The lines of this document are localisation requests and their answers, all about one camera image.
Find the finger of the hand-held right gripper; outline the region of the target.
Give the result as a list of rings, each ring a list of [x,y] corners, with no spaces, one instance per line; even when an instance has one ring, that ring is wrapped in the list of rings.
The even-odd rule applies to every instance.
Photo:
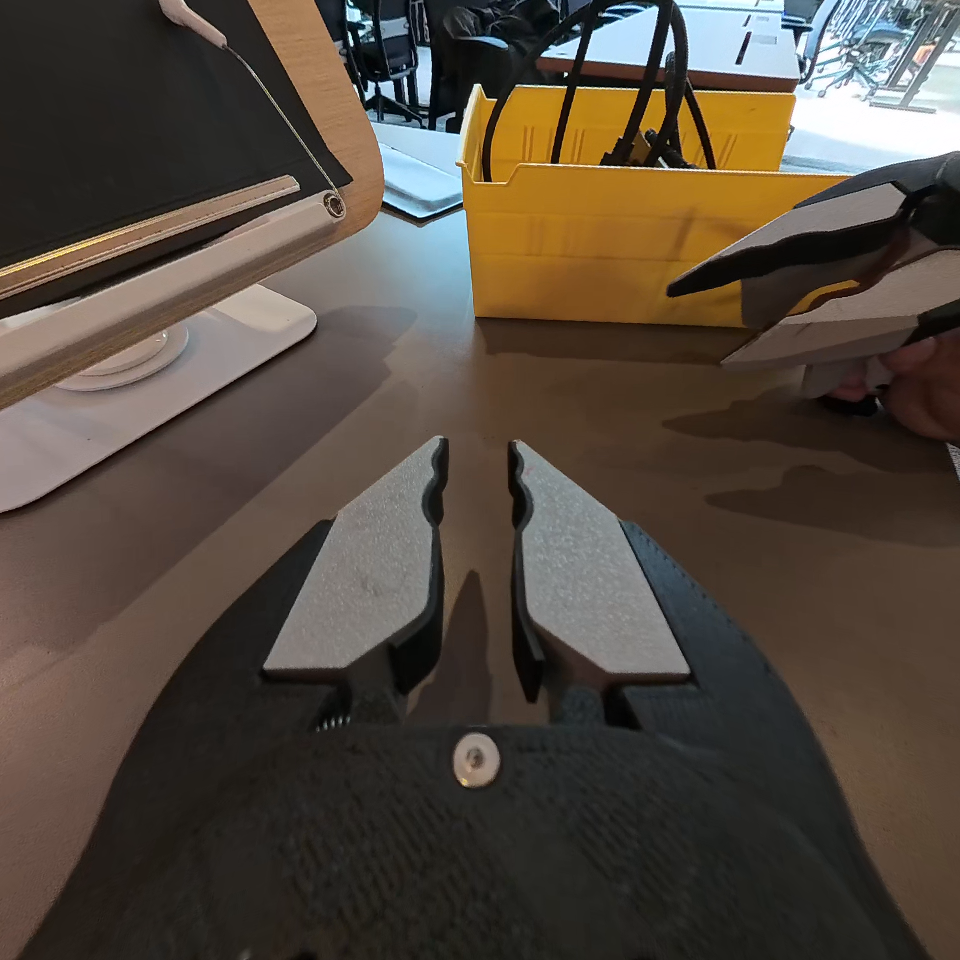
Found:
[[[729,372],[803,367],[800,393],[817,399],[855,373],[868,390],[889,382],[879,358],[958,329],[959,250],[907,261],[863,292],[788,316],[722,360]]]
[[[671,299],[739,284],[748,329],[768,329],[822,284],[875,265],[897,231],[906,193],[893,183],[811,198],[673,279]]]

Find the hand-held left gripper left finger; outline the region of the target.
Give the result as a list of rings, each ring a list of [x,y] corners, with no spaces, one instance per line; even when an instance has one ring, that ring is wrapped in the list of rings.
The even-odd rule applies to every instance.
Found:
[[[450,443],[429,438],[336,514],[270,653],[271,679],[346,679],[382,663],[424,679],[442,646],[440,524]]]

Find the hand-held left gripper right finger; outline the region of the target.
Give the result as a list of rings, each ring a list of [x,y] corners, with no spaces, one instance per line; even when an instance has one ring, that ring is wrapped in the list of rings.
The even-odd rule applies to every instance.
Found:
[[[509,444],[514,661],[522,683],[675,683],[690,666],[624,526],[523,440]]]

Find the metal hdmi port hub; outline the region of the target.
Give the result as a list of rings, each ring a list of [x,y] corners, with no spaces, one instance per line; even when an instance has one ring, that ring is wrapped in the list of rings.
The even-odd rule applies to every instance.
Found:
[[[558,21],[534,46],[528,49],[519,66],[513,69],[510,78],[496,99],[486,124],[481,147],[481,172],[485,183],[490,183],[493,178],[492,151],[495,133],[499,119],[514,89],[520,83],[526,71],[534,65],[534,62],[537,61],[549,47],[554,45],[555,42],[575,27],[581,26],[582,31],[578,51],[574,58],[571,78],[567,82],[563,105],[560,108],[558,126],[555,131],[553,152],[550,160],[551,163],[557,163],[559,161],[560,151],[569,123],[572,102],[580,86],[581,74],[586,62],[586,54],[589,50],[596,22],[600,15],[605,13],[607,8],[612,5],[612,2],[590,2],[588,5],[580,7],[566,18]],[[636,141],[641,133],[642,119],[649,105],[655,80],[664,61],[668,35],[671,35],[674,42],[673,78],[667,83],[665,88],[664,119],[654,139],[654,144],[649,148],[649,152],[643,161],[643,165],[648,167],[654,166],[656,161],[661,158],[664,150],[666,150],[667,140],[677,125],[680,109],[687,98],[689,89],[690,42],[687,24],[679,7],[673,1],[660,1],[657,4],[654,34],[639,90],[637,91],[624,131],[617,139],[613,148],[602,158],[602,165],[623,167],[628,164]]]

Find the yellow plastic bin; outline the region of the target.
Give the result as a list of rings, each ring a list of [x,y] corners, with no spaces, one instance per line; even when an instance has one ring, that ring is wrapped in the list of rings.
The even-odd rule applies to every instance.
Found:
[[[635,101],[581,87],[550,162],[562,86],[518,86],[482,148],[496,101],[475,85],[461,128],[475,313],[485,318],[741,329],[740,287],[672,298],[680,274],[840,183],[779,170],[795,97],[697,92],[716,171],[602,166]]]

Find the person's right hand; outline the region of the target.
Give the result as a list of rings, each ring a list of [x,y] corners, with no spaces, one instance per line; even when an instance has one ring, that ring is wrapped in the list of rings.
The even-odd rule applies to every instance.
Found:
[[[872,359],[889,376],[883,406],[901,426],[933,441],[959,444],[959,330],[901,346]]]

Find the grey flat pad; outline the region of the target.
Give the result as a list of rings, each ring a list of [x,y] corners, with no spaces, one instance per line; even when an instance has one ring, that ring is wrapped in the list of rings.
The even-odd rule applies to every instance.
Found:
[[[382,208],[426,224],[463,207],[457,133],[373,123],[385,186]]]

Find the black office chair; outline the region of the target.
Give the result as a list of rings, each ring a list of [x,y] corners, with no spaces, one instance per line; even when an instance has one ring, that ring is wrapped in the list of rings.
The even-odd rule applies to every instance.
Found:
[[[363,108],[375,121],[395,116],[423,129],[419,48],[410,1],[343,1],[342,48]]]

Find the black board on white stand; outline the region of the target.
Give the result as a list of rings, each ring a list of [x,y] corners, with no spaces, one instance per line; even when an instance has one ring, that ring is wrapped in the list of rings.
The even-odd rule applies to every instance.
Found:
[[[316,2],[2,2],[2,513],[298,346],[264,282],[363,230],[377,139]]]

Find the white tethered pin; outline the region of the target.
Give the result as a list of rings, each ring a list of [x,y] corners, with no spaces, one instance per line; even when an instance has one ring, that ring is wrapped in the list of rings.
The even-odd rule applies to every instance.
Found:
[[[200,16],[196,10],[189,6],[186,1],[158,1],[165,18],[175,25],[185,28],[206,42],[213,45],[216,49],[222,50],[234,58],[246,70],[246,73],[253,79],[259,90],[266,96],[268,102],[273,107],[278,116],[293,135],[299,147],[305,152],[309,161],[318,171],[318,174],[325,181],[328,189],[322,194],[321,201],[327,213],[334,221],[341,221],[345,218],[347,207],[340,189],[334,183],[333,178],[318,160],[313,150],[307,144],[292,121],[289,119],[280,103],[276,100],[264,81],[259,77],[257,71],[247,60],[231,46],[222,30],[216,28],[209,20]]]

